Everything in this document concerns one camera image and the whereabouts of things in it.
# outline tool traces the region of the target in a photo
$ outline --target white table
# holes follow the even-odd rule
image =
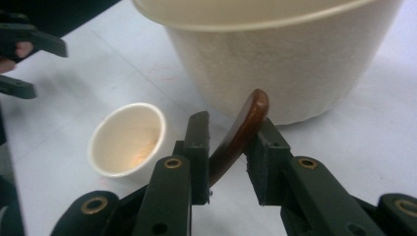
[[[417,197],[417,2],[406,0],[359,85],[332,110],[279,127],[295,155],[323,162],[352,195]],[[163,27],[123,0],[64,37],[69,58],[38,52],[8,76],[35,84],[37,98],[1,95],[28,235],[47,235],[81,195],[138,188],[98,176],[87,162],[89,136],[112,110],[150,102],[183,139],[188,117],[210,113],[211,150],[232,119],[205,104]],[[193,235],[284,235],[279,208],[260,207],[242,157],[193,208]]]

